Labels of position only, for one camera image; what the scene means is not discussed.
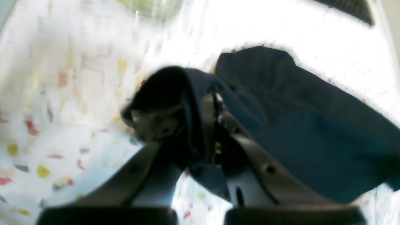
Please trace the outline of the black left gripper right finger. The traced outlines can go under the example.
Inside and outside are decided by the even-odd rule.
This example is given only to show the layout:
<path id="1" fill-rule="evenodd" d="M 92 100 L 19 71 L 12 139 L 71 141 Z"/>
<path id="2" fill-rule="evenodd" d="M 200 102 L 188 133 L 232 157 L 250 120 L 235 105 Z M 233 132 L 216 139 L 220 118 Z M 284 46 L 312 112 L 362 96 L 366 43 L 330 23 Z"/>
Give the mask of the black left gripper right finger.
<path id="1" fill-rule="evenodd" d="M 355 206 L 314 192 L 264 150 L 217 93 L 202 98 L 205 164 L 220 167 L 234 208 L 226 225 L 365 225 Z"/>

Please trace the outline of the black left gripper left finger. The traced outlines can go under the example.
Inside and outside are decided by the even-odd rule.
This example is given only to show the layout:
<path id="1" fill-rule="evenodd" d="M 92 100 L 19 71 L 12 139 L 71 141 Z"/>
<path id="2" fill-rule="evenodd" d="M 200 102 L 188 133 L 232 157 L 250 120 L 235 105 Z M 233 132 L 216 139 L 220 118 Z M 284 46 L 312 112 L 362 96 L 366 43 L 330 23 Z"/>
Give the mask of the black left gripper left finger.
<path id="1" fill-rule="evenodd" d="M 65 206 L 46 208 L 38 225 L 179 224 L 171 203 L 187 167 L 179 145 L 183 110 L 131 113 L 144 146 L 100 188 Z"/>

